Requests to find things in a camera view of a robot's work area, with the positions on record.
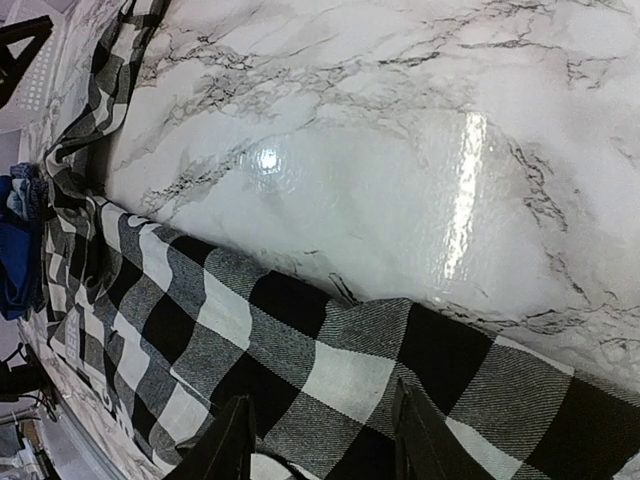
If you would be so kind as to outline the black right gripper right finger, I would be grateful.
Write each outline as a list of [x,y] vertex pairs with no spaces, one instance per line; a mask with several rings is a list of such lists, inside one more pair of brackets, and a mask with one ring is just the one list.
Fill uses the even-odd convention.
[[396,386],[392,422],[396,479],[493,479],[456,439],[428,397],[402,380]]

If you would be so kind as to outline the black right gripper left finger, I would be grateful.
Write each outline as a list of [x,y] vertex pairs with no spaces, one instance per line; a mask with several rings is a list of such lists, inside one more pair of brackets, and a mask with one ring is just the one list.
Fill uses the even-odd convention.
[[177,480],[249,480],[256,420],[249,396],[233,397],[174,468]]

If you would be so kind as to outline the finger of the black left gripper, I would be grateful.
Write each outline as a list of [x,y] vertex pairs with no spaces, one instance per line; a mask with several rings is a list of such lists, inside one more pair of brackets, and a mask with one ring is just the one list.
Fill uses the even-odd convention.
[[53,22],[47,15],[1,28],[1,107],[16,91],[27,69],[47,42]]

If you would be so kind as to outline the black white checkered cloth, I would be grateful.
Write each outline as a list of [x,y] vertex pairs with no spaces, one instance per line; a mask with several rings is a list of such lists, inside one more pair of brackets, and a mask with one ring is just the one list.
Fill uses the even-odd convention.
[[493,479],[639,475],[635,1],[69,12],[54,350],[162,472],[233,397],[257,478],[391,479],[397,382]]

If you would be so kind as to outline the blue pleated skirt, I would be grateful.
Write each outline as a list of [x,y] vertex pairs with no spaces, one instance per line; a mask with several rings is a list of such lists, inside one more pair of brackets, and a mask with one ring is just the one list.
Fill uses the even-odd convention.
[[1,176],[1,316],[15,320],[37,303],[41,283],[42,230],[6,206],[11,177]]

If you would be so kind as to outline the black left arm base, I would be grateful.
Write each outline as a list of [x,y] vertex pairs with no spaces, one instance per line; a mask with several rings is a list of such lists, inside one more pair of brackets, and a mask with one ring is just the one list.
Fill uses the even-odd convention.
[[43,406],[48,418],[57,423],[59,396],[34,350],[19,342],[16,349],[1,361],[1,402],[18,402],[31,398],[34,406]]

